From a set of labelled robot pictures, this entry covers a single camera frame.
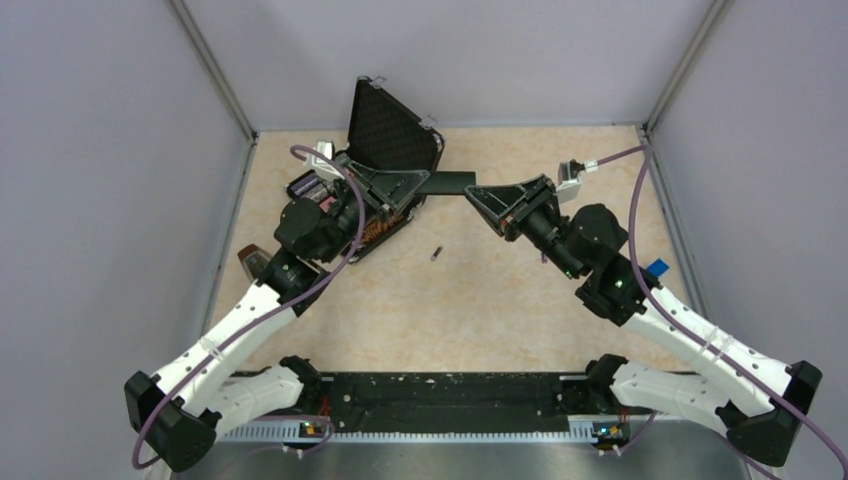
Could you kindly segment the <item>black remote control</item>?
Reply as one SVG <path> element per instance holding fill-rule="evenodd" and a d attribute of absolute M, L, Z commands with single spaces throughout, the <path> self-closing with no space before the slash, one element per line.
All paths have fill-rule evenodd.
<path fill-rule="evenodd" d="M 463 196 L 465 189 L 476 184 L 473 171 L 435 171 L 416 189 L 421 196 Z"/>

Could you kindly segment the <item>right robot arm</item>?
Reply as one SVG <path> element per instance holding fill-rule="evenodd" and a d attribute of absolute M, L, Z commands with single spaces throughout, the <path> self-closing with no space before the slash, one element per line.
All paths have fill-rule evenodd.
<path fill-rule="evenodd" d="M 596 316 L 664 347 L 686 374 L 607 354 L 591 362 L 589 404 L 658 410 L 720 434 L 747 457 L 783 466 L 811 406 L 821 371 L 758 352 L 678 299 L 621 250 L 628 234 L 600 203 L 560 212 L 553 182 L 468 186 L 466 199 L 502 238 L 526 238 L 561 272 L 580 281 L 577 298 Z"/>

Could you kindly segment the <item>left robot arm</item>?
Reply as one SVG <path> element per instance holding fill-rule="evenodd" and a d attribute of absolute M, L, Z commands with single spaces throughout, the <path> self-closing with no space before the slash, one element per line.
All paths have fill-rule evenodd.
<path fill-rule="evenodd" d="M 312 168 L 333 182 L 334 202 L 324 208 L 308 196 L 293 198 L 274 233 L 279 250 L 230 312 L 170 363 L 125 383 L 135 469 L 162 462 L 172 473 L 185 471 L 232 430 L 274 410 L 303 414 L 319 404 L 318 376 L 300 358 L 246 378 L 236 370 L 320 297 L 358 250 L 367 223 L 403 213 L 433 173 L 373 169 L 343 157 Z"/>

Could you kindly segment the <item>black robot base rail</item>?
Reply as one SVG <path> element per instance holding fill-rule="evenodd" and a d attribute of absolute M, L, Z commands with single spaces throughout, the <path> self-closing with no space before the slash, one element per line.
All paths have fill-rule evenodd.
<path fill-rule="evenodd" d="M 305 449 L 325 442 L 574 443 L 616 454 L 656 418 L 614 403 L 579 372 L 325 371 L 294 406 L 225 438 Z"/>

